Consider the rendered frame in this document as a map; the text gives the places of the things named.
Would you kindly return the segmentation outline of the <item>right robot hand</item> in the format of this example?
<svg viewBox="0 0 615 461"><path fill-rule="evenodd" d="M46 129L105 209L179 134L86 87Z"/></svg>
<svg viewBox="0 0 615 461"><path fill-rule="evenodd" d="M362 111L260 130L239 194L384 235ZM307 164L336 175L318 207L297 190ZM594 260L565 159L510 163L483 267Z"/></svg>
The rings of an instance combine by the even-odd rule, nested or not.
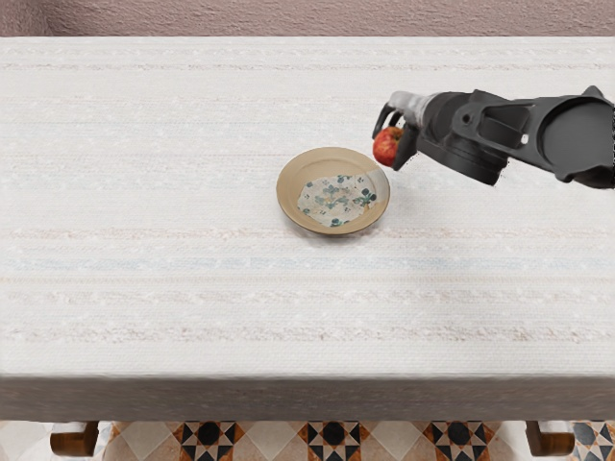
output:
<svg viewBox="0 0 615 461"><path fill-rule="evenodd" d="M400 140L393 170L398 171L412 156L417 153L417 140L424 127L423 118L429 102L436 96L421 96L418 94L395 91L389 101L383 106L372 138L386 127L398 127L404 131Z"/></svg>

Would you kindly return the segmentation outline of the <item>red apple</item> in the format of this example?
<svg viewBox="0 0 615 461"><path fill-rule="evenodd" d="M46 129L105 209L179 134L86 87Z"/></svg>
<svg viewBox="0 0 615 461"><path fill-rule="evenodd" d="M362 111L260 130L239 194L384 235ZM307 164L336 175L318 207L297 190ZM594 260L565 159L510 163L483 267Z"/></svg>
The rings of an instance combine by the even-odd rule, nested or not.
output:
<svg viewBox="0 0 615 461"><path fill-rule="evenodd" d="M404 131L395 126L382 129L373 141L374 159L384 166L392 167L403 134Z"/></svg>

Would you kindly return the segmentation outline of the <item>tan plate with floral pattern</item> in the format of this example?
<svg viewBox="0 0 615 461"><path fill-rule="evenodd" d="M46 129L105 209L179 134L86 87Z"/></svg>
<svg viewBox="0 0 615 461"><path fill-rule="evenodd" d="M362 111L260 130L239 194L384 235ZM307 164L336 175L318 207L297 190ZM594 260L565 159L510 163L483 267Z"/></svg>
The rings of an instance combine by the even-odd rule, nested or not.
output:
<svg viewBox="0 0 615 461"><path fill-rule="evenodd" d="M278 203L301 228L327 235L362 231L384 214L390 185L366 155L341 147L308 150L281 171Z"/></svg>

